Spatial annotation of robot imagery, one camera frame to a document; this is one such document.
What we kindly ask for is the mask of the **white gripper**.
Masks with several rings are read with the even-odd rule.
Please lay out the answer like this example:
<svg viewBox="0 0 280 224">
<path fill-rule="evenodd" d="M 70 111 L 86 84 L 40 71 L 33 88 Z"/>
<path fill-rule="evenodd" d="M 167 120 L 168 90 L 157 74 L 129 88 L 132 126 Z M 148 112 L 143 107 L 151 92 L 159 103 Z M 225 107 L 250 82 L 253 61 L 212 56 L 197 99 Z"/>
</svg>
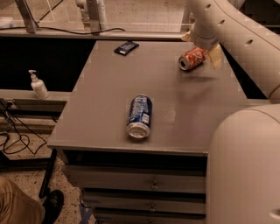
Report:
<svg viewBox="0 0 280 224">
<path fill-rule="evenodd" d="M 190 32 L 186 32 L 181 39 L 184 42 L 192 41 L 197 47 L 207 49 L 208 57 L 214 69 L 221 66 L 221 46 L 218 39 L 202 24 L 194 22 Z"/>
</svg>

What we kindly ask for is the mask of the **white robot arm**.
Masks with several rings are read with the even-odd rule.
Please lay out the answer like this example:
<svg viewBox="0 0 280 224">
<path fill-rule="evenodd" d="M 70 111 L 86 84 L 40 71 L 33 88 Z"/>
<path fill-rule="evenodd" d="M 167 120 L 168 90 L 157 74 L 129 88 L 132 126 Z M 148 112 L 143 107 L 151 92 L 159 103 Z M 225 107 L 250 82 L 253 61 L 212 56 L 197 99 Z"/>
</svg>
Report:
<svg viewBox="0 0 280 224">
<path fill-rule="evenodd" d="M 244 15 L 244 1 L 188 0 L 190 40 L 205 49 L 221 44 L 250 99 L 213 134 L 207 224 L 280 224 L 280 36 Z"/>
</svg>

